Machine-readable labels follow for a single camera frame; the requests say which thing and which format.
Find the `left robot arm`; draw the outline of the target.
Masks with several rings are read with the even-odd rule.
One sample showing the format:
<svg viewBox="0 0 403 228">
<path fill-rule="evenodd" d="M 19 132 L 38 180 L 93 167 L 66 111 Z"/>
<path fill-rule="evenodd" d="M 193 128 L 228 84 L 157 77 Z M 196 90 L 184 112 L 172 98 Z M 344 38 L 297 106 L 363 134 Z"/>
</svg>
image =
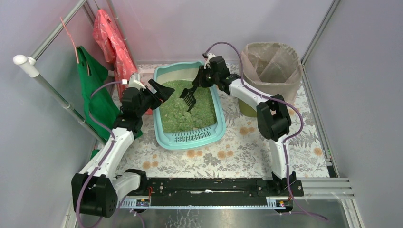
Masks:
<svg viewBox="0 0 403 228">
<path fill-rule="evenodd" d="M 143 125 L 142 116 L 166 102 L 175 89 L 163 86 L 153 79 L 147 87 L 130 85 L 122 93 L 122 105 L 104 148 L 71 181 L 76 216 L 80 214 L 111 217 L 123 198 L 131 192 L 147 191 L 144 171 L 129 169 L 114 179 L 115 171 L 128 147 L 138 138 Z"/>
</svg>

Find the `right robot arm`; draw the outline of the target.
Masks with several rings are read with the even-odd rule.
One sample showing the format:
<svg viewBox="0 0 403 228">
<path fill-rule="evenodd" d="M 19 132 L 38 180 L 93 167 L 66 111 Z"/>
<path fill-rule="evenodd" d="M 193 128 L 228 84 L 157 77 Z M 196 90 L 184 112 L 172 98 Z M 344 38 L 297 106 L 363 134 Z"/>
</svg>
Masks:
<svg viewBox="0 0 403 228">
<path fill-rule="evenodd" d="M 288 145 L 284 140 L 289 134 L 291 118 L 283 97 L 253 90 L 241 76 L 229 72 L 223 57 L 212 53 L 204 53 L 202 56 L 205 63 L 199 67 L 192 88 L 184 89 L 180 97 L 192 109 L 196 104 L 195 91 L 216 85 L 219 90 L 252 107 L 257 114 L 258 130 L 269 141 L 273 161 L 272 186 L 277 194 L 290 190 L 290 184 L 296 180 L 296 175 L 290 171 L 288 165 Z"/>
</svg>

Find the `bin with plastic liner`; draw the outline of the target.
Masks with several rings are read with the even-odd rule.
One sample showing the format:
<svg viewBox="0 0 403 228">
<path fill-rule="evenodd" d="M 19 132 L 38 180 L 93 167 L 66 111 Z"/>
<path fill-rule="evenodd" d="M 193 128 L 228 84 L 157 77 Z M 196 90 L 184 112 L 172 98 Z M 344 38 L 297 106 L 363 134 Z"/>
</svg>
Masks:
<svg viewBox="0 0 403 228">
<path fill-rule="evenodd" d="M 255 42 L 241 52 L 244 80 L 264 93 L 283 96 L 295 103 L 303 67 L 296 50 L 278 42 Z"/>
</svg>

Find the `black litter scoop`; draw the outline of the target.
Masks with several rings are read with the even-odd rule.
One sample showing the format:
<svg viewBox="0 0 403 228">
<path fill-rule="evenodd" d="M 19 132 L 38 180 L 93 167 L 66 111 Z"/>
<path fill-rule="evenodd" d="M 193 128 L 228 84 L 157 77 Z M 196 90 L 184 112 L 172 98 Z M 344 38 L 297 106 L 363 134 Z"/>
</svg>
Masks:
<svg viewBox="0 0 403 228">
<path fill-rule="evenodd" d="M 188 105 L 188 110 L 187 110 L 188 112 L 194 108 L 194 106 L 197 102 L 196 98 L 194 96 L 194 93 L 197 90 L 197 88 L 198 88 L 197 86 L 193 86 L 190 89 L 185 88 L 180 95 L 180 98 L 183 99 L 184 102 Z"/>
</svg>

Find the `teal litter box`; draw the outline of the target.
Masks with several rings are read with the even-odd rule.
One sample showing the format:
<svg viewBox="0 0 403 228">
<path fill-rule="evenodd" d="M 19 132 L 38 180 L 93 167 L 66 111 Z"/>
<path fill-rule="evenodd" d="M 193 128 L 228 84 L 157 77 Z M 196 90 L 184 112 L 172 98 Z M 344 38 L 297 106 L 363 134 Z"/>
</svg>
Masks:
<svg viewBox="0 0 403 228">
<path fill-rule="evenodd" d="M 153 80 L 159 84 L 174 80 L 193 81 L 198 73 L 199 66 L 204 66 L 204 62 L 177 62 L 167 66 L 159 66 L 154 71 Z M 210 93 L 217 121 L 215 124 L 205 128 L 179 133 L 166 133 L 163 130 L 160 109 L 153 110 L 154 132 L 160 146 L 168 150 L 190 150 L 214 143 L 224 136 L 226 123 L 216 87 L 210 87 Z"/>
</svg>

